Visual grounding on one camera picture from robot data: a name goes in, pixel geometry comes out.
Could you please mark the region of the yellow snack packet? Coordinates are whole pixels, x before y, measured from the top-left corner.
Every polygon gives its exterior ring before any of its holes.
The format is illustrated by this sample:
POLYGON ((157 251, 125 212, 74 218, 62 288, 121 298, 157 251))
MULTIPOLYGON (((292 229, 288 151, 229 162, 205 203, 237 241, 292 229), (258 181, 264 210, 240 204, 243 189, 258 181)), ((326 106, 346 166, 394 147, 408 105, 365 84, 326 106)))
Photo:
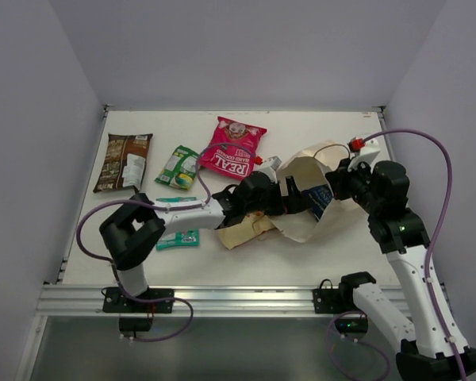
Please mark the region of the yellow snack packet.
POLYGON ((270 218, 262 212, 255 212, 245 216, 237 225, 218 230, 221 243, 228 249, 234 249, 260 235, 275 229, 270 218))

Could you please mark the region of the green snack packet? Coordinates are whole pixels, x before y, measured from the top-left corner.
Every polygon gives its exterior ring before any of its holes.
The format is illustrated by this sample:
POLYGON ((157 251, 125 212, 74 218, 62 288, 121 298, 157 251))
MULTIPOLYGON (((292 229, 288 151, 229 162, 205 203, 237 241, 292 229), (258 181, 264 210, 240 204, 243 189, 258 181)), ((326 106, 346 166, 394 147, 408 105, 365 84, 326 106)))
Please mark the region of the green snack packet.
POLYGON ((179 145, 172 153, 155 182, 188 191, 194 184, 196 164, 199 154, 183 145, 179 145))

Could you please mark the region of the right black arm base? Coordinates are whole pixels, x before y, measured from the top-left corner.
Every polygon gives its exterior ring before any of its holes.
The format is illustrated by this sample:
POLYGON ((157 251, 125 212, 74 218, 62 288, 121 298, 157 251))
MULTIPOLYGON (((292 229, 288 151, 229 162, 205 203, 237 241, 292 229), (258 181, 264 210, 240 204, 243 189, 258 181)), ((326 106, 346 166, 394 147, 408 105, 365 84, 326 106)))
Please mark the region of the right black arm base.
POLYGON ((316 314, 341 314, 355 308, 351 288, 346 283, 334 287, 330 279, 323 279, 312 289, 312 296, 316 314))

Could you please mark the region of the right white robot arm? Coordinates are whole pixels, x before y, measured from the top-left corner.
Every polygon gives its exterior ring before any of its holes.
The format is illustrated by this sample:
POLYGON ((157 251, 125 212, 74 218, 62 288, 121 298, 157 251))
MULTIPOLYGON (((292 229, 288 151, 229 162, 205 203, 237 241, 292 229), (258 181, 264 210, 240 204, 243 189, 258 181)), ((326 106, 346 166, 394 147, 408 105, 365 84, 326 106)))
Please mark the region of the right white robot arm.
POLYGON ((368 215, 371 236, 394 270, 411 313, 406 317, 382 295, 367 272, 342 277, 337 301, 361 310, 396 352, 403 380, 464 380, 476 372, 476 348, 460 332, 437 279, 421 218, 407 206, 405 168, 383 160, 371 167, 343 159, 326 179, 337 200, 352 199, 368 215))

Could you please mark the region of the beige paper bag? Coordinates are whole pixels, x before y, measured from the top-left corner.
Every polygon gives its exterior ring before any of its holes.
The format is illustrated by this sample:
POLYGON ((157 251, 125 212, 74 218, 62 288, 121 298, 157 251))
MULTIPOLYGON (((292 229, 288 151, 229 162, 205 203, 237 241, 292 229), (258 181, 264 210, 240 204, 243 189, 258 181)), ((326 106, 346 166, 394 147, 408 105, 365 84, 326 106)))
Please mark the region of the beige paper bag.
POLYGON ((271 220, 285 237, 298 243, 330 238, 363 219, 351 200, 334 198, 325 178, 349 157, 342 144, 327 140, 304 148, 281 165, 277 177, 286 197, 286 213, 271 220))

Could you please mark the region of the teal snack packet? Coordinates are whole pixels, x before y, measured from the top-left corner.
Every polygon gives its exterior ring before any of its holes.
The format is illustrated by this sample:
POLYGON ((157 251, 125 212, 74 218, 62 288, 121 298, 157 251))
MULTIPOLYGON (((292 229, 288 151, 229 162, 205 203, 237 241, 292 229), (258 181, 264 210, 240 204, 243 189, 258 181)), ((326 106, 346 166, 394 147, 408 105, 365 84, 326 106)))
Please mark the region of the teal snack packet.
MULTIPOLYGON (((188 202, 195 201, 195 197, 175 197, 175 198, 157 198, 159 202, 188 202)), ((187 230, 182 232, 163 235, 157 242, 155 249, 162 251, 171 248, 190 248, 200 245, 200 235, 198 230, 187 230)))

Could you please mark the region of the brown candy packet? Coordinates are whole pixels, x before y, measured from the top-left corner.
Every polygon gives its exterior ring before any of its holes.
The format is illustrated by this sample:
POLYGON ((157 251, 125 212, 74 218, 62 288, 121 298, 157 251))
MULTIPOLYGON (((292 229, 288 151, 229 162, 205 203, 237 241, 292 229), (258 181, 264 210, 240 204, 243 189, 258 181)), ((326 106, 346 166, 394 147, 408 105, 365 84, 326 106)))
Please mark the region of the brown candy packet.
POLYGON ((93 192, 138 191, 144 180, 152 133, 138 135, 108 134, 102 168, 93 192))

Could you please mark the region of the blue potato chips packet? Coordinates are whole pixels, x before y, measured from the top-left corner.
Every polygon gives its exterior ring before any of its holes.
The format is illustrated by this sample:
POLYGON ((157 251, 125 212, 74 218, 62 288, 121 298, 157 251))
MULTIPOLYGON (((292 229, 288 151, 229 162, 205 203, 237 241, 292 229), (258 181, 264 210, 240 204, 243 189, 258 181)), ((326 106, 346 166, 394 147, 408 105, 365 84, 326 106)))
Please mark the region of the blue potato chips packet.
POLYGON ((303 190, 301 196, 317 221, 321 219, 328 205, 333 200, 333 194, 328 184, 303 190))

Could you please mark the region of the red snack packet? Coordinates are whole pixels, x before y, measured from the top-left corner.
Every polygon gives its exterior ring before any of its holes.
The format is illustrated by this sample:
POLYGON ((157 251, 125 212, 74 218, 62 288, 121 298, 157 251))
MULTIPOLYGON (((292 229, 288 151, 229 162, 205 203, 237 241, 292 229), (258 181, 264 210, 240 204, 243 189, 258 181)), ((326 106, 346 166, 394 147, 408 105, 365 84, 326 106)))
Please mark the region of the red snack packet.
POLYGON ((219 175, 242 180, 256 165, 255 155, 267 129, 226 117, 217 118, 212 138, 200 155, 199 165, 219 175))

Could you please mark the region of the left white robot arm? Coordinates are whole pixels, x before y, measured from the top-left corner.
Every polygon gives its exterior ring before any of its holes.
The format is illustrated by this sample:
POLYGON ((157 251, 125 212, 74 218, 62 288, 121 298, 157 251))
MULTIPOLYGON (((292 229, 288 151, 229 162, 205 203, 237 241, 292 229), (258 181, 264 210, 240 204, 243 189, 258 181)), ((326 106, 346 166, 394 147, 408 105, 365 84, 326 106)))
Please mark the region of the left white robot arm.
POLYGON ((131 311, 143 310, 149 301, 143 262, 161 237, 187 230, 218 230, 239 225, 245 217, 294 214, 305 204, 294 178, 281 182, 262 171, 253 171, 238 184, 211 194, 209 200, 152 202, 140 193, 125 201, 99 227, 113 261, 113 271, 123 289, 121 302, 131 311))

